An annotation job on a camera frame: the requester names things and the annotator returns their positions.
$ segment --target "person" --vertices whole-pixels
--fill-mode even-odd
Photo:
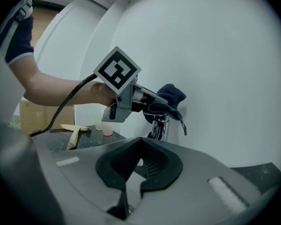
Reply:
[[[15,15],[9,12],[6,25],[1,29],[0,47],[14,19]],[[32,15],[18,23],[5,55],[6,63],[26,89],[24,97],[27,100],[39,105],[59,106],[80,81],[60,79],[44,74],[38,69],[33,55],[34,48],[30,44],[32,28]],[[69,101],[69,104],[99,103],[110,106],[114,102],[115,93],[106,84],[92,81],[84,85]]]

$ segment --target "dark countertop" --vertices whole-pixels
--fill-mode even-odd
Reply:
[[[111,136],[104,136],[102,131],[97,131],[95,126],[87,126],[90,131],[79,132],[76,149],[96,147],[125,139],[120,134],[113,132]],[[45,143],[50,152],[66,151],[72,131],[54,129],[33,137],[34,140]]]

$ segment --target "black cloth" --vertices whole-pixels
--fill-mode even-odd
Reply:
[[[186,99],[186,95],[176,88],[173,84],[166,84],[160,90],[158,90],[157,95],[161,98],[164,98],[168,101],[168,104],[153,102],[147,108],[143,109],[143,113],[150,113],[156,115],[167,114],[172,119],[180,121],[186,135],[186,126],[182,120],[180,112],[177,110],[177,107],[181,101]],[[149,123],[153,122],[153,116],[144,114],[146,120]]]

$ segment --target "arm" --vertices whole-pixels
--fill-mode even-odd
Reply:
[[[64,80],[41,73],[33,56],[25,56],[10,65],[11,70],[26,89],[24,97],[39,105],[59,106],[80,81]],[[101,82],[84,85],[69,104],[100,103],[110,106],[114,92]]]

